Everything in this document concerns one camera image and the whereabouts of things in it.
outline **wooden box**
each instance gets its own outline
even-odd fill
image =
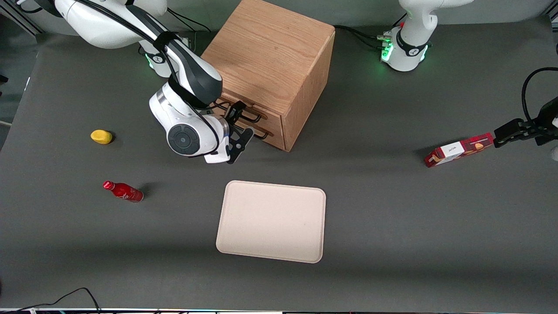
[[[222,100],[240,100],[262,115],[239,126],[268,133],[265,142],[290,151],[328,81],[334,37],[331,25],[242,0],[202,58],[223,77]]]

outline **white label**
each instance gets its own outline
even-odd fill
[[[438,165],[452,161],[465,152],[465,149],[463,148],[463,145],[461,145],[461,142],[455,142],[450,145],[442,146],[440,148],[442,149],[442,153],[444,153],[445,158],[437,163]]]

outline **green led light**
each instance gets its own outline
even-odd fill
[[[387,61],[391,56],[391,52],[393,51],[393,44],[389,44],[387,47],[384,48],[382,52],[382,60]]]
[[[153,69],[153,64],[151,64],[151,59],[149,59],[147,54],[145,55],[145,58],[147,59],[147,62],[149,62],[149,67]]]
[[[426,51],[428,50],[428,45],[426,45],[426,47],[424,47],[424,52],[422,53],[422,57],[420,57],[420,60],[423,61],[424,57],[426,56]]]

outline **yellow object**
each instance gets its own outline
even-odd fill
[[[91,139],[99,144],[106,145],[112,141],[112,134],[105,130],[95,130],[91,133]]]

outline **red bottle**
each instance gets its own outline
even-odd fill
[[[143,200],[143,193],[141,191],[138,191],[125,183],[105,181],[103,188],[112,191],[114,196],[123,198],[132,203],[139,203]]]

